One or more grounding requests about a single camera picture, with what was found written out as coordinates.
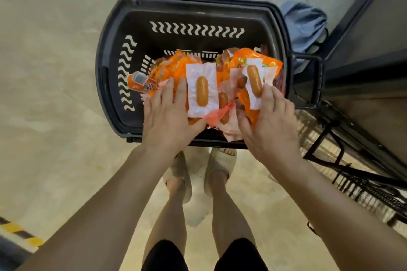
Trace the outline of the person's right hand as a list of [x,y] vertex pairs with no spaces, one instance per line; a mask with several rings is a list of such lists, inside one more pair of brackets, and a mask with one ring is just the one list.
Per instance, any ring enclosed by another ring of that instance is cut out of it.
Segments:
[[262,90],[261,108],[253,141],[245,141],[248,150],[271,174],[277,170],[299,167],[303,161],[299,148],[298,121],[294,104],[286,99],[285,117],[273,114],[273,86],[265,84]]

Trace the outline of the person's left hand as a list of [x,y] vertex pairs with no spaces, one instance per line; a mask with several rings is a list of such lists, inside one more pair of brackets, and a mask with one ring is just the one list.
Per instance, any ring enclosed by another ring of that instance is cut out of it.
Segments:
[[153,120],[144,120],[141,146],[147,154],[174,157],[188,146],[196,136],[188,135],[186,111],[187,81],[181,78],[174,92],[174,104],[162,109],[162,89],[152,96]]

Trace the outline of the single white-backed sausage packet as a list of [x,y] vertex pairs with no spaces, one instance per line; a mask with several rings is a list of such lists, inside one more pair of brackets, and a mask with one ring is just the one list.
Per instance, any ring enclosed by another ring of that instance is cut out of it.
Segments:
[[203,118],[219,109],[216,73],[216,63],[186,64],[189,118]]
[[245,88],[248,93],[251,110],[261,108],[261,96],[263,89],[264,71],[261,58],[247,58],[242,70],[243,76],[247,78]]

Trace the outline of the person's left forearm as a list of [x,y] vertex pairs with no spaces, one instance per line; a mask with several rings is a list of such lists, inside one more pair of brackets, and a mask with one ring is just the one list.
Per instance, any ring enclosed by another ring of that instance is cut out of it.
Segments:
[[119,271],[136,225],[178,153],[136,147],[112,178],[15,271]]

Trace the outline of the person's right forearm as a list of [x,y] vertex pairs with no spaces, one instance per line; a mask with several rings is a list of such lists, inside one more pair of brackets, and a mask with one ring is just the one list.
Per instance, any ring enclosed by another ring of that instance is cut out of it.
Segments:
[[301,157],[264,166],[301,209],[341,271],[407,271],[407,239]]

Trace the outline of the pile of orange sausage packs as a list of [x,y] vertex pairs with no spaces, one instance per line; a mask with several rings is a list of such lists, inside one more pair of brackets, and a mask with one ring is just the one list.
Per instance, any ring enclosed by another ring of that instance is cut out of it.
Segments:
[[249,48],[227,48],[221,54],[215,53],[214,62],[209,62],[211,54],[192,53],[187,50],[165,52],[164,57],[152,60],[144,57],[139,71],[130,73],[130,65],[123,58],[119,60],[118,85],[121,101],[125,110],[135,111],[130,99],[130,90],[140,93],[142,100],[152,97],[163,88],[169,78],[174,78],[177,90],[181,78],[186,78],[186,64],[216,63],[216,78],[218,86],[219,109],[212,111],[201,119],[206,119],[207,127],[219,130],[228,142],[241,140],[238,127],[236,104],[238,99],[242,109],[247,113],[253,125],[256,124],[259,110],[251,110],[248,93],[245,88],[247,78],[242,70],[247,58],[261,58],[264,71],[264,84],[274,85],[284,94],[285,74],[283,62],[269,57],[266,48],[261,46],[254,50]]

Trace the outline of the beige right slipper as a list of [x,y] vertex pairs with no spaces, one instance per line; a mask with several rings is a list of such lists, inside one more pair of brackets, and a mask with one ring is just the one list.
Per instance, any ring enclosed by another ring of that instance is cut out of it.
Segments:
[[228,148],[212,148],[204,177],[204,191],[212,197],[210,177],[214,171],[223,171],[227,174],[225,184],[229,180],[237,161],[237,150]]

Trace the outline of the beige slipper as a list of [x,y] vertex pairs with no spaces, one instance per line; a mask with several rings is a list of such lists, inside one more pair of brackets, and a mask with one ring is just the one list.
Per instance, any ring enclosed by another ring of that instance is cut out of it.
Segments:
[[174,178],[180,178],[184,181],[186,192],[183,198],[183,204],[187,204],[191,200],[192,196],[192,184],[190,179],[189,170],[186,164],[186,158],[183,151],[180,151],[172,161],[170,167],[164,173],[162,179],[165,185],[168,187],[168,180]]
[[212,148],[204,177],[204,191],[212,197],[210,177],[214,171],[223,171],[227,174],[225,184],[229,180],[237,161],[237,150],[228,148]]

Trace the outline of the beige left slipper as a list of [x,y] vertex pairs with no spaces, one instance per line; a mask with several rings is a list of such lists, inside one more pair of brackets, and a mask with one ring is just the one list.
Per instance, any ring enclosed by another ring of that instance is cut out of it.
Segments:
[[184,181],[186,192],[183,198],[183,204],[187,204],[191,200],[192,196],[192,184],[190,179],[189,170],[186,164],[186,158],[183,151],[180,151],[172,161],[170,167],[164,173],[162,179],[165,185],[168,187],[168,180],[174,178],[180,178]]

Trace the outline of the black plastic shopping basket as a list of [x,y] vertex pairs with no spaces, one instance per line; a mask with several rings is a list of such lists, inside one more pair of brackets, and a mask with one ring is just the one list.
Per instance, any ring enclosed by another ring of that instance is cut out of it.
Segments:
[[126,72],[147,74],[154,61],[177,50],[214,61],[226,48],[265,45],[283,62],[285,97],[292,98],[293,60],[314,66],[312,96],[296,109],[316,109],[323,88],[323,59],[293,51],[279,7],[249,0],[118,0],[106,19],[96,50],[96,89],[114,132],[128,143],[140,143],[143,101],[130,91]]

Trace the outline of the blue fabric bag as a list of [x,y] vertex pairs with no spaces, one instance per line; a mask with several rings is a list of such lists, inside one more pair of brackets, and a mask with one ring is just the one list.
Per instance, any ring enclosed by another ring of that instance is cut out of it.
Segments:
[[287,25],[292,50],[317,53],[329,35],[327,14],[318,7],[296,1],[283,3],[280,10]]

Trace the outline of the person's right leg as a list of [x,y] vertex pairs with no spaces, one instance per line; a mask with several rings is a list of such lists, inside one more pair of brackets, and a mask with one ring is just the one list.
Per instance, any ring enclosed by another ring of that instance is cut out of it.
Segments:
[[228,177],[223,170],[212,171],[209,177],[213,198],[212,234],[220,258],[235,240],[244,238],[256,245],[248,222],[226,190]]

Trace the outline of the person's leg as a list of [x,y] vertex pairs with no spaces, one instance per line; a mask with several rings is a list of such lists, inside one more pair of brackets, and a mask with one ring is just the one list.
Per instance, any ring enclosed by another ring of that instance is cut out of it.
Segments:
[[226,190],[228,177],[223,170],[212,171],[209,177],[213,198],[212,234],[220,258],[235,240],[244,238],[256,245],[248,222]]
[[170,177],[166,180],[166,187],[169,191],[169,199],[161,210],[147,239],[143,261],[161,240],[172,242],[180,253],[185,255],[187,231],[183,200],[186,194],[186,183],[180,177]]

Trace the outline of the person's left leg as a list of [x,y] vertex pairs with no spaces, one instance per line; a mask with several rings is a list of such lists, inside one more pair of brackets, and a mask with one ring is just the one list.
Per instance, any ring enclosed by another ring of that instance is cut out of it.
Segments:
[[180,177],[170,177],[166,180],[166,187],[169,191],[169,199],[161,210],[147,239],[143,261],[161,240],[172,242],[180,253],[185,255],[187,231],[183,200],[186,194],[186,183]]

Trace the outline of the black metal shelf unit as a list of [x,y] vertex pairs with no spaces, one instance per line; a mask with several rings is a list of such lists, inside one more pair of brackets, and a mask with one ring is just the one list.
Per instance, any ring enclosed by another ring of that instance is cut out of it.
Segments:
[[356,0],[319,55],[325,85],[311,114],[407,181],[407,0]]

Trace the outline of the black shorts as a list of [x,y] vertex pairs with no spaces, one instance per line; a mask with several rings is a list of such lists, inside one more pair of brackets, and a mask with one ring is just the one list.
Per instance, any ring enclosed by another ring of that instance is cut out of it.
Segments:
[[[186,261],[169,240],[157,242],[141,271],[189,271]],[[246,238],[234,240],[217,261],[214,271],[269,271],[255,245]]]

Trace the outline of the yellow black hazard tape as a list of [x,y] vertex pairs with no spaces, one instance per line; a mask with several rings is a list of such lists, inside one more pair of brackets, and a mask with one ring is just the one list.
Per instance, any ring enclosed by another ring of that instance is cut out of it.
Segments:
[[29,233],[18,223],[2,216],[0,216],[0,241],[29,253],[35,253],[45,243],[45,240]]

